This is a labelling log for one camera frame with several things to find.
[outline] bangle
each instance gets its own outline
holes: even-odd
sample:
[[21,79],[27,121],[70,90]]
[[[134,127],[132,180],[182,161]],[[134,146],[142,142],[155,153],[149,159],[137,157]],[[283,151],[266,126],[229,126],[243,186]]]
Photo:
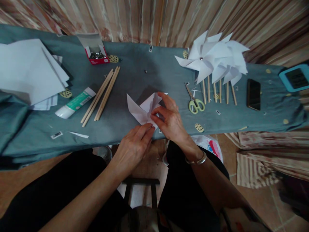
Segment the bangle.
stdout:
[[187,158],[186,158],[187,164],[197,164],[197,165],[200,165],[200,164],[204,163],[206,161],[206,159],[207,159],[207,155],[206,155],[206,153],[204,151],[202,151],[202,152],[204,153],[203,158],[201,158],[199,161],[188,161]]

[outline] blue calculator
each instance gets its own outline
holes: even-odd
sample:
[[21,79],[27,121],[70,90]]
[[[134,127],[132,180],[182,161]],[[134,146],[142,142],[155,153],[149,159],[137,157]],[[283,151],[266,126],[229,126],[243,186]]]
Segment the blue calculator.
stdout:
[[300,64],[279,73],[283,84],[289,92],[297,92],[309,88],[309,67]]

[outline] glue tube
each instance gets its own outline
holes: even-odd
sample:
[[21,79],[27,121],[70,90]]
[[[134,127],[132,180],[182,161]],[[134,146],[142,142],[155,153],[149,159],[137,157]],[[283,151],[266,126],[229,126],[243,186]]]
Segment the glue tube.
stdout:
[[69,118],[79,108],[86,104],[96,93],[91,88],[86,88],[83,92],[76,96],[73,100],[69,101],[66,105],[61,107],[55,112],[57,116],[63,119]]

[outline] striped curtain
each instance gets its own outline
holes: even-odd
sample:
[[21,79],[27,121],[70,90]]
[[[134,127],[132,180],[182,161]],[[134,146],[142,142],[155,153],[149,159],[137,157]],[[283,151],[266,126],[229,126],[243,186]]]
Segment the striped curtain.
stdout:
[[240,149],[237,184],[258,189],[280,179],[276,172],[309,181],[309,127],[286,133],[247,131],[226,133]]
[[191,47],[204,31],[233,32],[250,63],[309,59],[307,0],[1,0],[0,23],[104,41]]

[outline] green scissors handle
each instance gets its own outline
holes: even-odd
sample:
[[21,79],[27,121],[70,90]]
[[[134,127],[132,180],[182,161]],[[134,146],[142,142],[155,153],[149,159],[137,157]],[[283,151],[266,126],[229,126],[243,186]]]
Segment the green scissors handle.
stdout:
[[194,99],[194,101],[193,100],[189,101],[189,110],[192,114],[197,114],[198,111],[204,111],[205,110],[205,105],[201,100]]

